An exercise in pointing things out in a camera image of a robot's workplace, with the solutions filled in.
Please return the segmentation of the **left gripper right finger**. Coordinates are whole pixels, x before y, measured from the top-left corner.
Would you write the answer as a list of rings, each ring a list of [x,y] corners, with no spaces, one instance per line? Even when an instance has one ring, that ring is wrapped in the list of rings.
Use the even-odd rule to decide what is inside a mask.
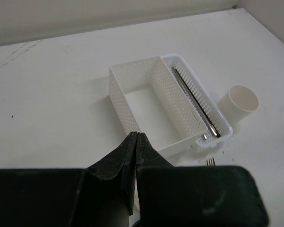
[[[173,167],[173,165],[152,147],[145,133],[138,133],[136,167]]]

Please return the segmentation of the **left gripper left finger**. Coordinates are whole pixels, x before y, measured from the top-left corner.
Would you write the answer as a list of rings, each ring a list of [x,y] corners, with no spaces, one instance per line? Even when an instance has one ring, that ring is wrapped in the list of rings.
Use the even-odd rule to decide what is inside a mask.
[[[133,214],[137,138],[138,132],[130,132],[117,148],[87,168],[91,194],[100,202],[119,196],[129,215]]]

